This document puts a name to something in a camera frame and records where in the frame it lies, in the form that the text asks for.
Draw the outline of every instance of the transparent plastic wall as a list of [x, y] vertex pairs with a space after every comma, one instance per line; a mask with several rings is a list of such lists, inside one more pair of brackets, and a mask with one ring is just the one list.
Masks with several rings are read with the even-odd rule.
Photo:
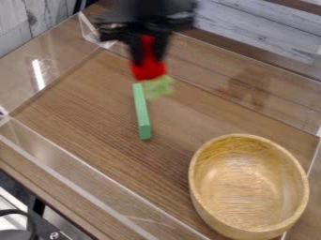
[[124, 228], [134, 231], [142, 239], [209, 239], [10, 117], [2, 122], [0, 144], [0, 158], [9, 165], [13, 164], [14, 151], [94, 203], [116, 221], [122, 222]]

